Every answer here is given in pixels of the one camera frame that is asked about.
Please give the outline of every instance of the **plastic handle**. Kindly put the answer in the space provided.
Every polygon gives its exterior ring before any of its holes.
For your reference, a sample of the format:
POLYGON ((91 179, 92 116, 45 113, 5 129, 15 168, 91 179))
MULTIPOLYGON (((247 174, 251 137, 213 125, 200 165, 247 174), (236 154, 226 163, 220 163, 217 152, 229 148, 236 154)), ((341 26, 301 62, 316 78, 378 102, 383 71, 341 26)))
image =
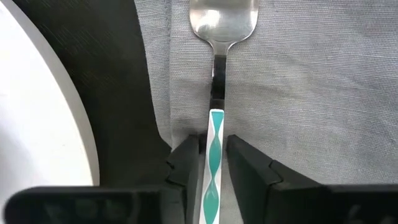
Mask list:
POLYGON ((221 159, 223 155, 224 111, 212 109, 207 130, 199 224, 219 224, 221 202, 221 159))

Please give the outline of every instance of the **black surface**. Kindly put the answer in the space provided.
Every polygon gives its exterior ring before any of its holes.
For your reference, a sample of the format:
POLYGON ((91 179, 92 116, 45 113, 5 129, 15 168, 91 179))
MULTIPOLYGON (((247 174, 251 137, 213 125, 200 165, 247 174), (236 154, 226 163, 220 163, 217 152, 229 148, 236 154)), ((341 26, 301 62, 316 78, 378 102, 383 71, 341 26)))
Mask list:
POLYGON ((170 148, 155 124, 133 0, 14 0, 74 82, 98 150, 101 185, 162 181, 170 148))
POLYGON ((13 196, 4 218, 7 224, 184 224, 181 194, 171 185, 40 187, 13 196))

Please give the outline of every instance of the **linen napkin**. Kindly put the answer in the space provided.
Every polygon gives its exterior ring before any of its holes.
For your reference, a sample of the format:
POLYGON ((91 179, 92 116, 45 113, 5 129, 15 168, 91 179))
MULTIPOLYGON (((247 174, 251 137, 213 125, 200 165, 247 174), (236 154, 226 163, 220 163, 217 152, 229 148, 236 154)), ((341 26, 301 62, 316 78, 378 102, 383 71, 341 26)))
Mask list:
MULTIPOLYGON (((189 0, 135 3, 159 133, 175 148, 206 131, 212 49, 189 0)), ((224 133, 323 184, 398 183, 397 87, 398 1, 260 0, 253 35, 229 51, 224 133)), ((226 159, 220 218, 242 223, 226 159)))

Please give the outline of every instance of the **metal spoon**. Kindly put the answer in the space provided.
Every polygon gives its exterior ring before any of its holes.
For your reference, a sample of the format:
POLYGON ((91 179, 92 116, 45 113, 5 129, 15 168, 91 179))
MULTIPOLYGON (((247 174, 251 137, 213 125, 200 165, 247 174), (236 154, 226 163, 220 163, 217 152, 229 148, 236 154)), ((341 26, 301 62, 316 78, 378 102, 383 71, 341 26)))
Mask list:
POLYGON ((259 0, 190 0, 193 32, 214 50, 200 224, 220 222, 226 55, 253 33, 258 10, 259 0))

